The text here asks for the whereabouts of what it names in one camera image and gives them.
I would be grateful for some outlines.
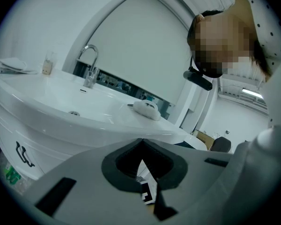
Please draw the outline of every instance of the sink drain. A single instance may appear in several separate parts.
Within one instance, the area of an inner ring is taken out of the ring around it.
[[[75,116],[80,116],[80,114],[78,112],[75,111],[70,111],[69,114],[75,115]]]

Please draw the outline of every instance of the black rectangular slot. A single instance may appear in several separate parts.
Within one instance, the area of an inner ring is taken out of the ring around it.
[[[43,213],[52,216],[61,202],[70,192],[75,180],[71,178],[62,178],[37,204],[36,207]]]
[[[226,162],[226,161],[222,161],[222,160],[218,160],[218,159],[214,159],[214,158],[206,158],[206,160],[204,162],[210,163],[213,165],[217,165],[217,166],[221,166],[221,167],[226,167],[228,164],[228,162]]]

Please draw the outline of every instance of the white roller blind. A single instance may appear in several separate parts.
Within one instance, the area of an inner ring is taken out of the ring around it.
[[[126,0],[88,44],[97,46],[101,70],[176,104],[190,64],[187,32],[158,0]],[[87,50],[80,59],[90,64],[94,52]]]

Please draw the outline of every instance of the cardboard box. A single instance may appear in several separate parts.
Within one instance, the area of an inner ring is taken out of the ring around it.
[[[214,144],[214,138],[212,138],[212,137],[208,136],[207,134],[202,133],[200,131],[194,132],[194,135],[206,145],[207,150],[209,151],[212,144]]]

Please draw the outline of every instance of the ceiling light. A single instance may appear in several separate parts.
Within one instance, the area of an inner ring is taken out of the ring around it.
[[[248,94],[251,94],[253,96],[257,96],[257,97],[263,99],[263,97],[259,93],[256,93],[256,92],[253,92],[253,91],[250,91],[250,90],[247,90],[247,89],[244,89],[244,88],[243,88],[242,92],[245,92],[245,93],[248,93]]]

